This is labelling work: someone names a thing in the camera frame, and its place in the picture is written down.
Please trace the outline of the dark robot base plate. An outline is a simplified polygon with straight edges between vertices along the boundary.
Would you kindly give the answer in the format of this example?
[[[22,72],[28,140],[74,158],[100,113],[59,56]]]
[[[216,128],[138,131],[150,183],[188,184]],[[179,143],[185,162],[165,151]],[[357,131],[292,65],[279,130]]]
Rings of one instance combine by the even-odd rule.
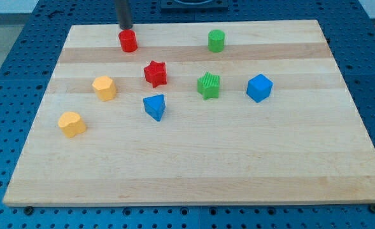
[[[161,11],[226,10],[229,0],[160,0]]]

